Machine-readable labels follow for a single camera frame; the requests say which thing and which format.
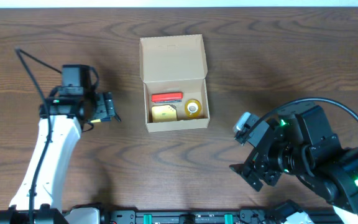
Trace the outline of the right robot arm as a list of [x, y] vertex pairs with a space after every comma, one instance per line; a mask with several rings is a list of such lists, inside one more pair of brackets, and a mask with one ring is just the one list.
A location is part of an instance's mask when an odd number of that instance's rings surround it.
[[234, 125], [235, 140], [253, 150], [230, 168], [255, 191], [295, 176], [333, 206], [343, 223], [358, 223], [358, 147], [343, 148], [320, 105], [302, 102], [259, 119], [245, 112]]

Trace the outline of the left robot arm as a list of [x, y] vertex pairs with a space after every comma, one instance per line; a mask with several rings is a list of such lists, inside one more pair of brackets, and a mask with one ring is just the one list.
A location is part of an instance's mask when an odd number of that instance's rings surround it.
[[115, 116], [112, 94], [97, 93], [97, 75], [88, 65], [64, 65], [62, 84], [40, 105], [39, 133], [24, 180], [0, 223], [108, 223], [100, 205], [62, 209], [67, 169], [83, 128]]

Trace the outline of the red stapler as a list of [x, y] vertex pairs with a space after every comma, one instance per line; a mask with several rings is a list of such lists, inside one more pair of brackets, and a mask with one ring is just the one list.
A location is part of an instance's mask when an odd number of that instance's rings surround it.
[[181, 101], [183, 99], [182, 92], [172, 92], [172, 93], [159, 93], [152, 95], [151, 101], [154, 103], [161, 102], [176, 102]]

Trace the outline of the cardboard box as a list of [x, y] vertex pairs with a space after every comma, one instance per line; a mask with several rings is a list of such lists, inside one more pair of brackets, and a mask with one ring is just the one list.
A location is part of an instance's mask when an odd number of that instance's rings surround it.
[[[145, 125], [148, 132], [176, 131], [207, 128], [210, 121], [206, 76], [208, 67], [203, 36], [176, 35], [143, 37], [140, 39], [140, 77], [144, 87]], [[152, 95], [182, 92], [183, 99], [176, 102], [154, 103]], [[185, 103], [196, 99], [201, 103], [197, 118], [185, 114]], [[152, 107], [172, 105], [177, 120], [154, 123]]]

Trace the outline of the yellow highlighter dark cap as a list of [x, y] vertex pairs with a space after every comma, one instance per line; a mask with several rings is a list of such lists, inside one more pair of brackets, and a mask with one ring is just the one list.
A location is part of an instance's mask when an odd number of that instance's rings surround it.
[[102, 119], [93, 119], [90, 123], [100, 123]]

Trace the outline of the yellow tape roll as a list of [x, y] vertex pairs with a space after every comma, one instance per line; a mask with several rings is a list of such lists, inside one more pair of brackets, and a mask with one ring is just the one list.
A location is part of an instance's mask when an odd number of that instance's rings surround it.
[[197, 118], [201, 113], [201, 103], [196, 99], [190, 99], [185, 103], [185, 114], [189, 118]]

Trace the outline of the yellow sticky note pad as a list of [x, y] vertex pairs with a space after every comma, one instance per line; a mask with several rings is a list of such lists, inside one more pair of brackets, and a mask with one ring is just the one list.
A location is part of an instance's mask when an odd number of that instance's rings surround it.
[[177, 120], [177, 110], [172, 105], [152, 107], [152, 121], [154, 123], [170, 122]]

